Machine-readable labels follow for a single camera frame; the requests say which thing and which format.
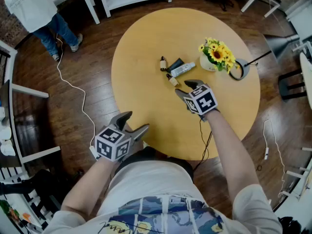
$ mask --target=wire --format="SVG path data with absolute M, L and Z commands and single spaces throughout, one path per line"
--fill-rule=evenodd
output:
M 78 87 L 73 86 L 72 84 L 70 84 L 70 82 L 64 80 L 63 77 L 62 77 L 62 73 L 60 72 L 59 65 L 60 65 L 60 63 L 61 63 L 61 61 L 62 61 L 63 54 L 64 54 L 64 51 L 63 51 L 63 42 L 62 42 L 60 39 L 58 39 L 58 35 L 57 35 L 57 40 L 59 40 L 59 41 L 61 42 L 61 50 L 62 50 L 62 55 L 60 56 L 60 60 L 59 60 L 58 65 L 57 65 L 57 69 L 58 69 L 58 72 L 59 72 L 59 75 L 60 75 L 60 79 L 61 79 L 62 81 L 67 82 L 71 87 L 77 88 L 77 89 L 81 90 L 81 91 L 84 93 L 84 96 L 83 96 L 83 103 L 82 103 L 81 110 L 82 110 L 82 112 L 91 120 L 91 118 L 88 116 L 88 114 L 83 110 L 84 103 L 86 102 L 86 91 L 84 91 L 84 90 L 81 89 L 81 88 L 78 88 Z M 94 139 L 95 136 L 96 136 L 96 126 L 95 126 L 93 120 L 91 120 L 91 122 L 93 123 L 93 137 L 92 137 L 92 139 L 91 139 L 91 141 L 90 141 L 90 147 L 92 146 L 92 141 L 93 141 L 93 139 Z
M 271 121 L 270 119 L 265 120 L 264 123 L 263 123 L 263 137 L 264 137 L 264 140 L 265 140 L 265 145 L 266 145 L 266 147 L 268 147 L 268 143 L 267 143 L 267 140 L 266 140 L 265 135 L 264 135 L 265 123 L 266 123 L 267 121 L 269 121 L 269 122 L 271 123 L 271 128 L 272 128 L 273 135 L 274 135 L 274 142 L 275 142 L 275 144 L 276 144 L 276 146 L 277 146 L 277 150 L 278 150 L 278 153 L 279 153 L 279 157 L 280 157 L 281 163 L 282 163 L 282 165 L 283 165 L 283 176 L 282 176 L 282 182 L 283 182 L 283 183 L 282 183 L 281 190 L 279 191 L 279 194 L 278 194 L 278 197 L 280 197 L 280 196 L 281 196 L 281 193 L 282 193 L 282 190 L 283 190 L 283 187 L 284 187 L 284 183 L 285 183 L 285 180 L 284 180 L 285 165 L 284 165 L 284 163 L 283 163 L 282 155 L 281 155 L 281 152 L 280 152 L 280 150 L 279 150 L 278 144 L 277 144 L 277 142 L 276 142 L 276 137 L 275 137 L 275 133 L 274 133 L 272 121 Z
M 200 119 L 200 121 L 199 121 L 199 129 L 200 129 L 201 139 L 202 139 L 203 143 L 205 144 L 205 150 L 204 150 L 204 152 L 203 152 L 201 161 L 195 166 L 195 168 L 193 169 L 193 172 L 195 172 L 196 169 L 197 169 L 201 164 L 204 164 L 204 163 L 209 159 L 208 145 L 209 145 L 210 140 L 211 140 L 211 137 L 212 137 L 212 135 L 213 135 L 213 133 L 210 131 L 210 134 L 209 134 L 209 137 L 208 137 L 207 142 L 204 141 L 203 132 L 202 132 L 202 130 L 201 130 L 201 121 L 202 121 L 202 119 Z M 208 152 L 208 157 L 207 157 L 206 160 L 203 162 L 203 160 L 204 160 L 204 158 L 205 158 L 205 155 L 206 155 L 206 151 Z
M 275 19 L 277 20 L 277 22 L 278 22 L 279 26 L 282 28 L 283 32 L 286 33 L 285 30 L 284 30 L 284 28 L 283 28 L 282 25 L 280 24 L 279 20 L 277 19 L 277 17 L 274 15 L 274 12 L 272 12 L 272 15 L 273 15 L 273 16 L 275 17 Z

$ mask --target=white cable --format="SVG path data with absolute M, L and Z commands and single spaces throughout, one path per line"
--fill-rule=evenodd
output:
M 278 197 L 280 197 L 280 195 L 281 195 L 281 193 L 282 193 L 282 190 L 283 190 L 283 187 L 284 187 L 284 183 L 285 183 L 285 180 L 283 179 L 283 178 L 284 178 L 284 175 L 285 175 L 285 165 L 284 165 L 284 163 L 283 163 L 282 155 L 281 155 L 281 152 L 280 152 L 280 150 L 279 150 L 278 144 L 277 144 L 277 142 L 276 142 L 276 137 L 275 137 L 274 129 L 273 129 L 273 126 L 272 126 L 272 121 L 271 121 L 270 119 L 265 120 L 264 123 L 263 123 L 263 137 L 264 137 L 264 140 L 265 140 L 266 147 L 268 147 L 268 143 L 267 143 L 267 140 L 266 140 L 265 135 L 264 135 L 264 128 L 265 128 L 265 123 L 266 123 L 267 121 L 269 121 L 269 122 L 271 123 L 271 128 L 272 128 L 273 135 L 274 135 L 274 142 L 275 142 L 275 144 L 276 144 L 276 146 L 277 146 L 277 150 L 278 150 L 278 153 L 279 153 L 279 157 L 280 157 L 281 163 L 282 163 L 282 165 L 283 165 L 283 176 L 282 176 L 282 182 L 283 182 L 283 183 L 282 183 L 281 190 L 279 191 L 279 194 L 278 194 Z
M 274 15 L 274 12 L 272 12 L 272 15 L 273 15 L 273 16 L 275 17 L 275 19 L 277 20 L 277 22 L 278 22 L 279 26 L 282 28 L 283 32 L 286 33 L 285 30 L 284 30 L 284 28 L 283 28 L 282 25 L 280 24 L 279 20 L 277 19 L 277 17 Z
M 60 56 L 60 60 L 59 60 L 59 62 L 58 62 L 58 66 L 57 66 L 57 69 L 58 69 L 58 72 L 59 72 L 59 75 L 60 75 L 60 79 L 61 79 L 62 81 L 67 82 L 71 87 L 77 88 L 77 89 L 81 90 L 81 91 L 84 93 L 83 103 L 82 103 L 81 110 L 82 110 L 82 112 L 91 120 L 91 118 L 88 116 L 88 114 L 83 110 L 84 103 L 85 103 L 85 101 L 86 101 L 86 91 L 84 91 L 84 90 L 81 89 L 81 88 L 75 87 L 75 86 L 73 86 L 72 84 L 70 84 L 70 82 L 64 80 L 63 77 L 62 77 L 62 73 L 61 73 L 60 70 L 59 70 L 59 65 L 60 65 L 60 62 L 62 61 L 64 52 L 63 52 L 63 42 L 62 42 L 60 39 L 58 39 L 58 35 L 57 35 L 57 40 L 59 40 L 59 41 L 61 42 L 61 50 L 62 50 L 62 55 Z M 93 123 L 93 137 L 92 137 L 92 139 L 91 139 L 91 141 L 90 141 L 90 147 L 92 146 L 92 141 L 93 141 L 94 137 L 96 136 L 96 126 L 95 126 L 93 120 L 91 120 L 91 122 Z

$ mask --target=white shirt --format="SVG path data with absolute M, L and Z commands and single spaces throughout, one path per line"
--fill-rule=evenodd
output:
M 260 185 L 240 191 L 233 220 L 209 207 L 186 171 L 170 162 L 132 163 L 112 180 L 96 218 L 59 211 L 43 234 L 282 234 Z
M 4 0 L 11 14 L 14 14 L 30 33 L 46 26 L 58 9 L 52 0 Z

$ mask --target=hand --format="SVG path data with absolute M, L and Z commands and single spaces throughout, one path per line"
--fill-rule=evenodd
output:
M 180 89 L 176 89 L 175 93 L 186 103 L 189 111 L 200 115 L 200 118 L 204 121 L 204 115 L 218 105 L 211 88 L 201 80 L 186 80 L 184 82 L 193 91 L 185 93 Z

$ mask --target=small bottle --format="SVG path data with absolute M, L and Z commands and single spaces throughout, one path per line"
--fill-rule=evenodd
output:
M 166 77 L 168 78 L 169 82 L 175 87 L 178 86 L 179 83 L 177 82 L 176 78 L 172 77 L 169 74 L 166 74 Z
M 165 57 L 161 57 L 161 59 L 160 59 L 160 70 L 161 71 L 166 71 L 167 70 Z
M 172 70 L 172 71 L 171 71 L 171 75 L 172 75 L 173 77 L 177 77 L 177 76 L 182 75 L 183 73 L 185 73 L 185 72 L 191 70 L 191 69 L 194 68 L 194 67 L 195 67 L 195 63 L 193 63 L 193 62 L 191 62 L 191 63 L 185 63 L 185 64 L 183 64 L 182 66 L 180 66 L 180 67 L 178 67 L 178 68 Z

